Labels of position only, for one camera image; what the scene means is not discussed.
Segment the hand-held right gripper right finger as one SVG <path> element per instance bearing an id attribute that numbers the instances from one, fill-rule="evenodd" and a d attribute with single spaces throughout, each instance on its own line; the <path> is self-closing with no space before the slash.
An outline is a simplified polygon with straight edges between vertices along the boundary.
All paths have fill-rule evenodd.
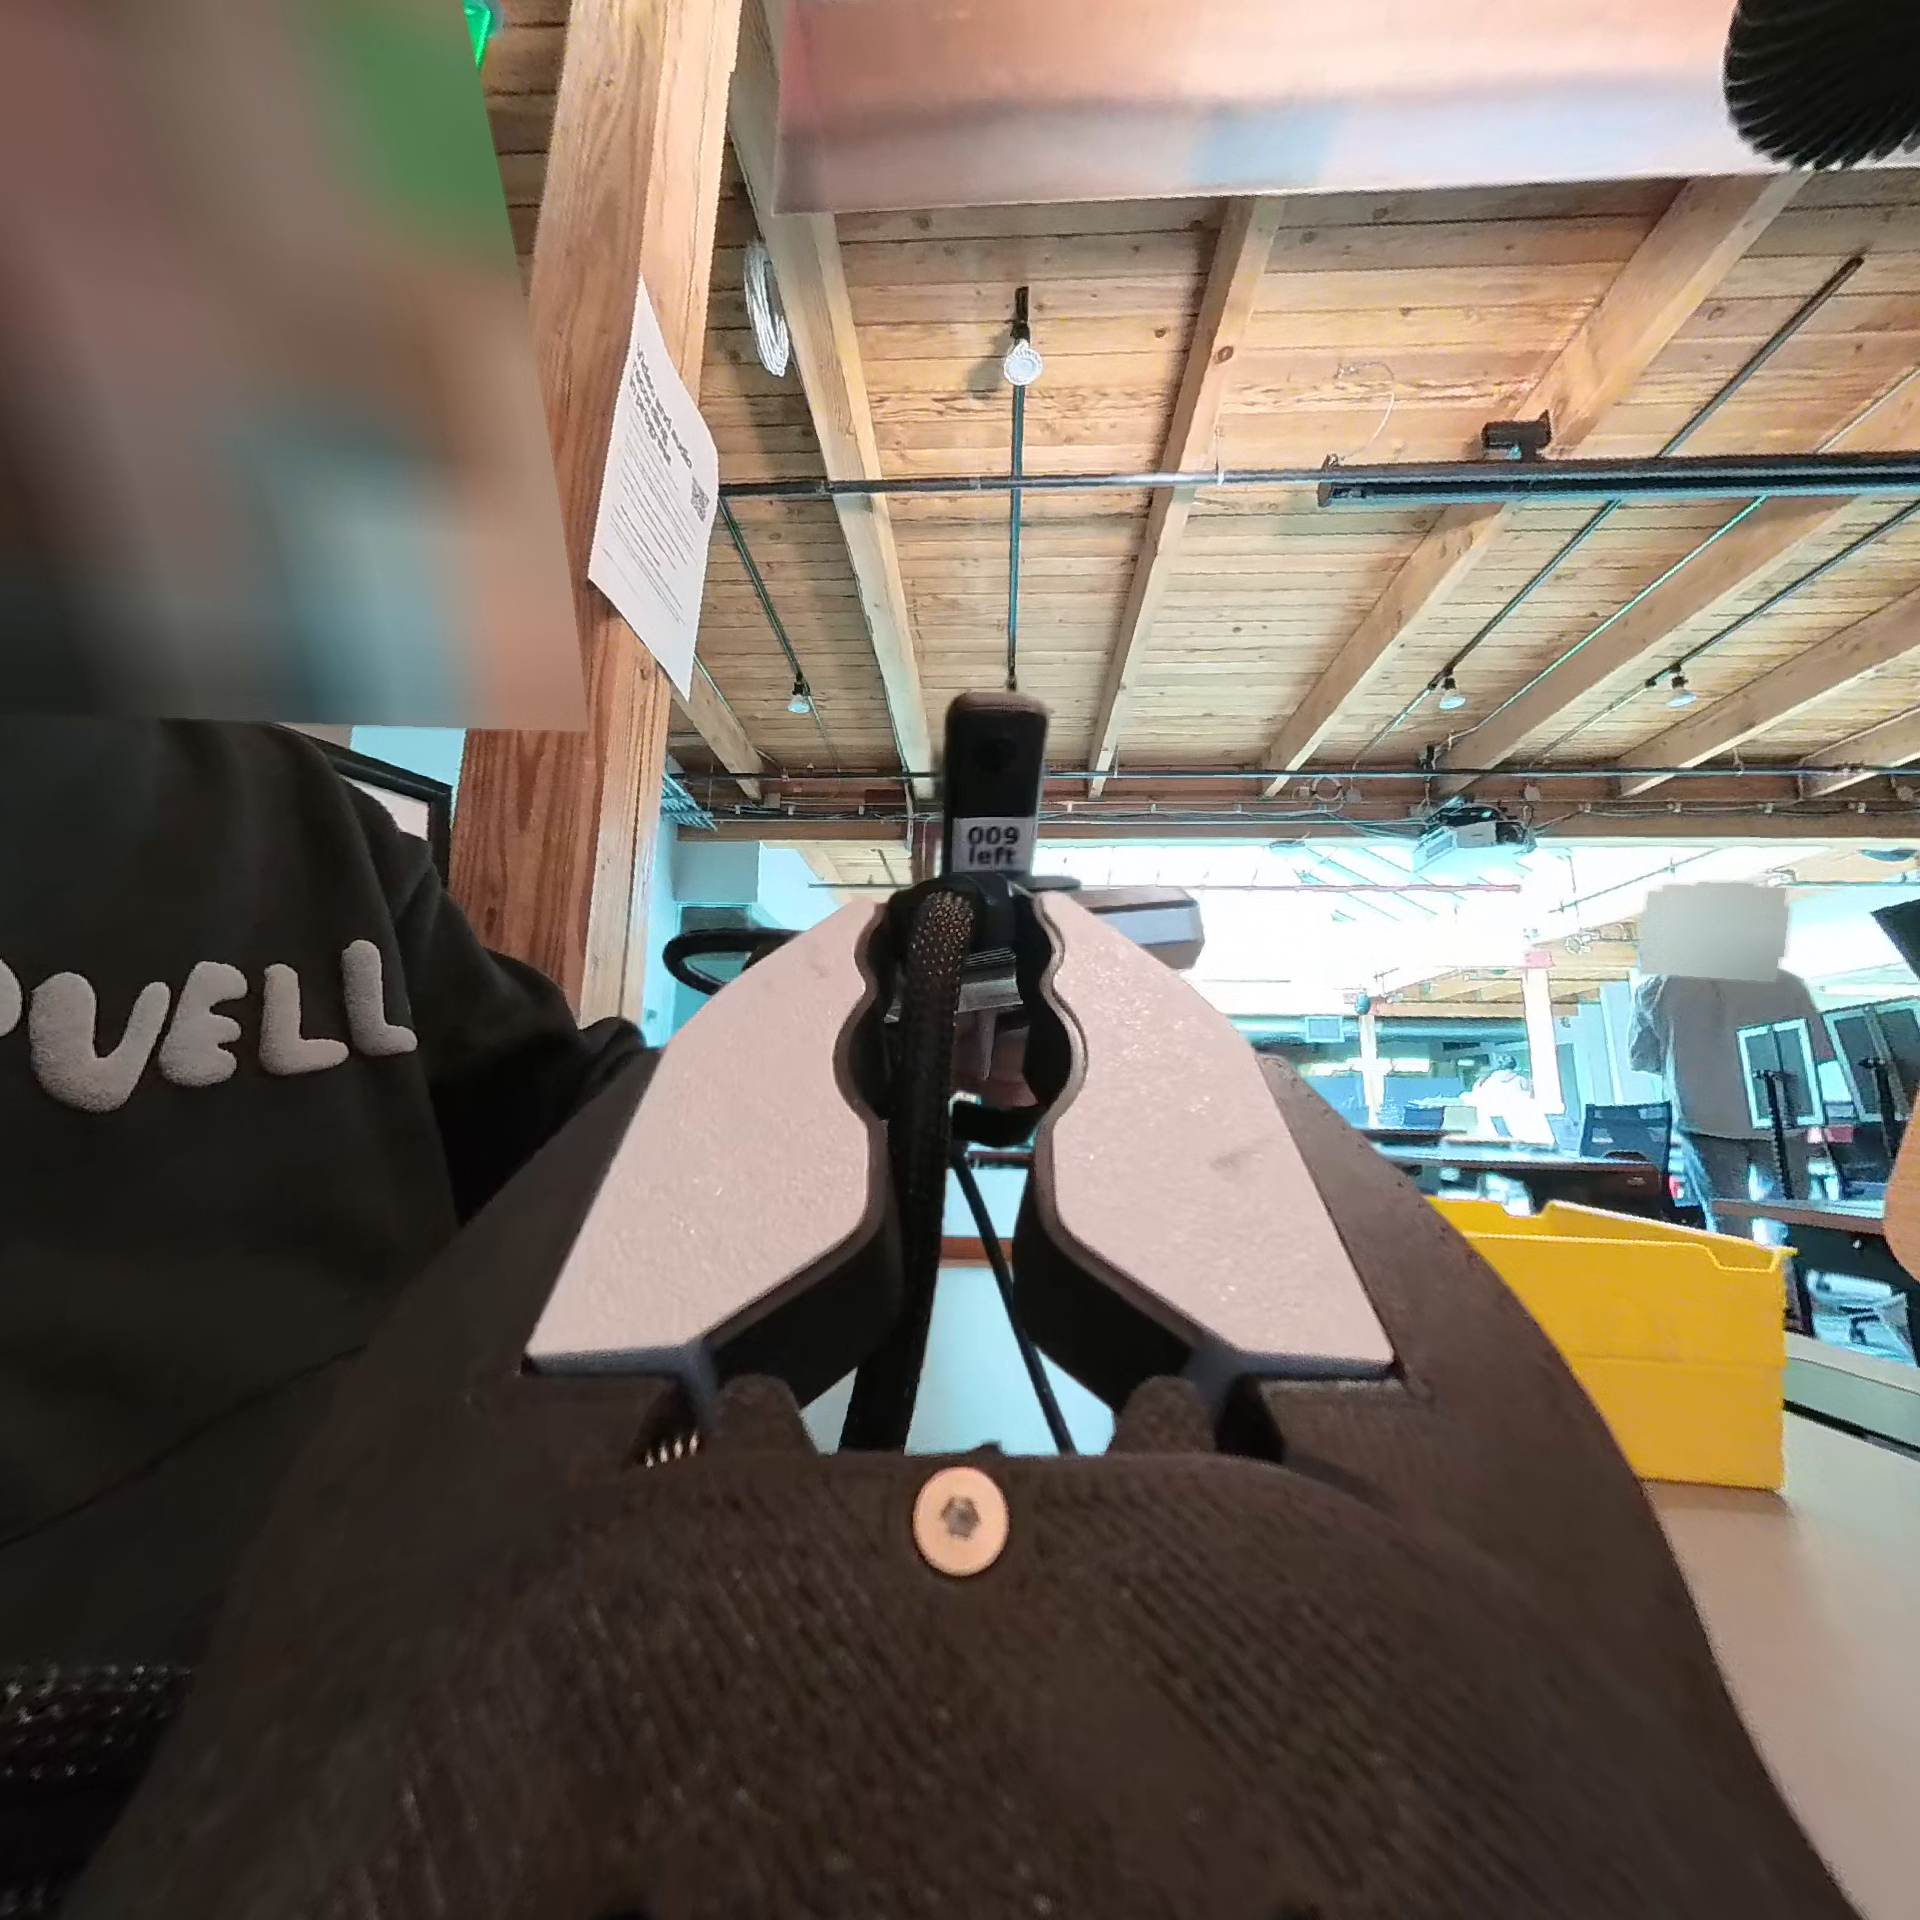
<path id="1" fill-rule="evenodd" d="M 1105 1413 L 1160 1376 L 1205 1413 L 1245 1380 L 1394 1380 L 1394 1338 L 1252 1043 L 1078 902 L 1034 913 L 1026 1081 L 1043 1115 L 1012 1240 L 1034 1347 Z"/>

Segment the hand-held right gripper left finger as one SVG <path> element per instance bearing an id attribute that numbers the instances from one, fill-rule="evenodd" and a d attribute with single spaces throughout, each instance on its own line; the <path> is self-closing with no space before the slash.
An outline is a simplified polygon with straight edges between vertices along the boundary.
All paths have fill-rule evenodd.
<path id="1" fill-rule="evenodd" d="M 658 1053 L 526 1338 L 540 1376 L 675 1380 L 699 1409 L 858 1369 L 901 1301 L 883 1115 L 868 1091 L 882 902 L 730 982 Z"/>

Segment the black HDMI switch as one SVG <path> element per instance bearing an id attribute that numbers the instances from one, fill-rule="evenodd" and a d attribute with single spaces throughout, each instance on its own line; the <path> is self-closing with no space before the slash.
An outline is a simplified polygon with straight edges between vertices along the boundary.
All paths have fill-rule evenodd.
<path id="1" fill-rule="evenodd" d="M 1071 899 L 1115 933 L 1134 938 L 1170 969 L 1195 969 L 1201 951 L 1201 908 L 1176 887 L 1078 887 L 1077 876 L 981 876 L 981 917 L 960 960 L 957 1014 L 1021 1009 L 1021 977 L 1041 969 L 1041 899 Z"/>

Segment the white paper notice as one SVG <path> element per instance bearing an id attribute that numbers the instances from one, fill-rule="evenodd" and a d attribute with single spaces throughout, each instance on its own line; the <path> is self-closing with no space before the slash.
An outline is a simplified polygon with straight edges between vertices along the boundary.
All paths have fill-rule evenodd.
<path id="1" fill-rule="evenodd" d="M 588 542 L 588 586 L 687 700 L 719 519 L 719 444 L 633 282 Z"/>

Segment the ceiling projector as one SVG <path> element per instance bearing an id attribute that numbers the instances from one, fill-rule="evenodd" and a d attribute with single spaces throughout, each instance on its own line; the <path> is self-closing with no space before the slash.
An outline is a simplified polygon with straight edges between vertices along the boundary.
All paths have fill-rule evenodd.
<path id="1" fill-rule="evenodd" d="M 1467 887 L 1513 876 L 1536 854 L 1536 826 L 1499 805 L 1440 809 L 1412 845 L 1412 876 Z"/>

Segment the yellow plastic bin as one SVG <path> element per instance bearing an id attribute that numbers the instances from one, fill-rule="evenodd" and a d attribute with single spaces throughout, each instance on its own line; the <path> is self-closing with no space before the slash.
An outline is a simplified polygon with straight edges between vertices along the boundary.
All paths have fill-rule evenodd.
<path id="1" fill-rule="evenodd" d="M 1432 1209 L 1543 1326 L 1634 1477 L 1782 1489 L 1789 1250 L 1579 1204 Z"/>

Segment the person's black hoodie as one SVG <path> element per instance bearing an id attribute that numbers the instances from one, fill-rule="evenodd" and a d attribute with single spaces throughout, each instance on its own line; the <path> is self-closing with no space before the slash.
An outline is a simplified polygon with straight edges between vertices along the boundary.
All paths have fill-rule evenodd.
<path id="1" fill-rule="evenodd" d="M 193 1665 L 395 1296 L 633 1020 L 282 727 L 0 729 L 0 1650 Z"/>

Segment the wooden post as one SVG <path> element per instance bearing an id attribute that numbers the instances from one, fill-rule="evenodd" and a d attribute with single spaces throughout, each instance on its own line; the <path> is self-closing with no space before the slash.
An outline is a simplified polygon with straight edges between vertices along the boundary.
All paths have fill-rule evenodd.
<path id="1" fill-rule="evenodd" d="M 562 503 L 580 729 L 467 729 L 450 892 L 484 949 L 546 969 L 580 1020 L 633 1016 L 671 689 L 588 586 L 588 537 L 633 300 L 699 395 L 738 5 L 565 9 L 530 249 L 530 332 Z"/>

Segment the black ceiling track rail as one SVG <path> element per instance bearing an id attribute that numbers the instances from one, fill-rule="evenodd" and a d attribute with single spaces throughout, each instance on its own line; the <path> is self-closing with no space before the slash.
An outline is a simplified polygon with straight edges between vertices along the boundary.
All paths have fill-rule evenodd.
<path id="1" fill-rule="evenodd" d="M 1372 464 L 1320 467 L 1315 510 L 1478 510 L 1478 503 L 1675 503 L 1782 493 L 1916 493 L 1916 449 L 1865 455 L 1675 455 L 1593 464 Z"/>

